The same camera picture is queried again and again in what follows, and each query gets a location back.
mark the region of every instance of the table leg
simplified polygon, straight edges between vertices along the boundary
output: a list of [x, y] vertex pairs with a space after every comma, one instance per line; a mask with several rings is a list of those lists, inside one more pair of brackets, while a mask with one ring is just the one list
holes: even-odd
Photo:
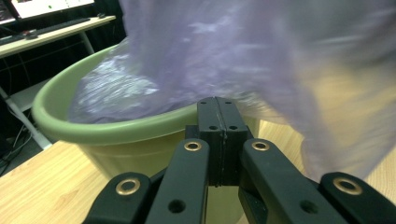
[[52, 146], [52, 143], [41, 133], [35, 126], [30, 122], [28, 118], [22, 113], [22, 111], [15, 105], [12, 99], [6, 94], [6, 92], [0, 87], [0, 94], [12, 112], [15, 113], [17, 118], [25, 125], [27, 130], [32, 134], [33, 139], [42, 149], [47, 149]]
[[80, 33], [79, 33], [79, 36], [81, 37], [82, 42], [84, 42], [85, 48], [87, 49], [88, 53], [89, 53], [89, 54], [94, 54], [95, 51], [93, 50], [92, 45], [91, 45], [91, 42], [90, 42], [90, 39], [88, 39], [88, 37], [87, 37], [87, 35], [85, 34], [85, 32], [84, 32], [84, 31], [83, 31], [83, 32], [80, 32]]

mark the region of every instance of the metal screw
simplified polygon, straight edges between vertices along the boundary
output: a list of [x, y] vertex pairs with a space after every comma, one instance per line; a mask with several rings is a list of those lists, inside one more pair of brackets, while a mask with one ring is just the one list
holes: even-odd
[[270, 146], [268, 144], [265, 144], [263, 142], [254, 142], [251, 144], [251, 146], [259, 151], [266, 151], [268, 149], [270, 149]]
[[199, 142], [188, 142], [184, 144], [184, 148], [188, 151], [198, 151], [202, 148], [202, 145]]
[[[131, 189], [125, 189], [124, 188], [124, 184], [127, 183], [133, 183], [134, 186]], [[116, 192], [119, 195], [125, 196], [125, 195], [131, 195], [135, 192], [137, 192], [137, 190], [140, 188], [140, 181], [137, 178], [128, 178], [128, 179], [124, 179], [122, 180], [117, 186], [116, 186]]]
[[[339, 190], [341, 190], [347, 194], [360, 195], [363, 193], [361, 186], [359, 186], [357, 183], [355, 183], [354, 181], [352, 181], [350, 179], [346, 179], [343, 177], [337, 177], [332, 181], [332, 183], [335, 185], [336, 188], [338, 188]], [[350, 188], [343, 185], [345, 183], [347, 183], [350, 186]]]

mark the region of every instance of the wooden table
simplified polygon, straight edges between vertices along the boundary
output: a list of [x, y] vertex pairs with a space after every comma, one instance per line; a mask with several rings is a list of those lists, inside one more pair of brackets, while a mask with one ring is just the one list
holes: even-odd
[[[261, 138], [273, 141], [302, 170], [302, 137], [292, 128], [262, 123]], [[396, 203], [396, 150], [368, 183]], [[0, 223], [81, 223], [107, 179], [79, 151], [58, 142], [0, 178]]]

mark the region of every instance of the desk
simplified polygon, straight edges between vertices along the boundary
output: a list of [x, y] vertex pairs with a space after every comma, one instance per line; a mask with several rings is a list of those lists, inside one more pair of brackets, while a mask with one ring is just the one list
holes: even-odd
[[[302, 137], [292, 128], [262, 123], [261, 138], [282, 149], [302, 169]], [[396, 203], [396, 150], [370, 174], [367, 182]], [[107, 179], [78, 147], [57, 142], [0, 178], [2, 223], [81, 223]]]
[[[76, 34], [80, 35], [87, 51], [90, 54], [93, 54], [93, 48], [85, 34], [85, 31], [107, 24], [115, 19], [115, 16], [108, 16], [103, 19], [91, 18], [89, 21], [40, 35], [37, 39], [23, 39], [0, 46], [0, 59]], [[35, 95], [38, 93], [41, 87], [45, 85], [46, 82], [47, 80], [40, 82], [26, 90], [17, 92], [11, 96], [8, 96], [6, 92], [0, 87], [0, 94], [2, 98], [6, 101], [7, 105], [11, 108], [12, 112], [15, 113], [17, 118], [20, 119], [26, 128], [31, 132], [38, 145], [43, 149], [50, 147], [51, 142], [33, 126], [29, 119], [24, 116], [23, 111], [29, 109], [32, 106]]]

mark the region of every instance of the translucent purple plastic bag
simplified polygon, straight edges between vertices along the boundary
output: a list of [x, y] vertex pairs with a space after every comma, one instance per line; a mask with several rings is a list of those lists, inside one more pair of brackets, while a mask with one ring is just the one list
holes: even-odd
[[244, 115], [283, 119], [303, 134], [304, 167], [316, 180], [332, 171], [365, 177], [394, 146], [391, 1], [120, 3], [128, 37], [80, 81], [71, 121], [232, 98]]

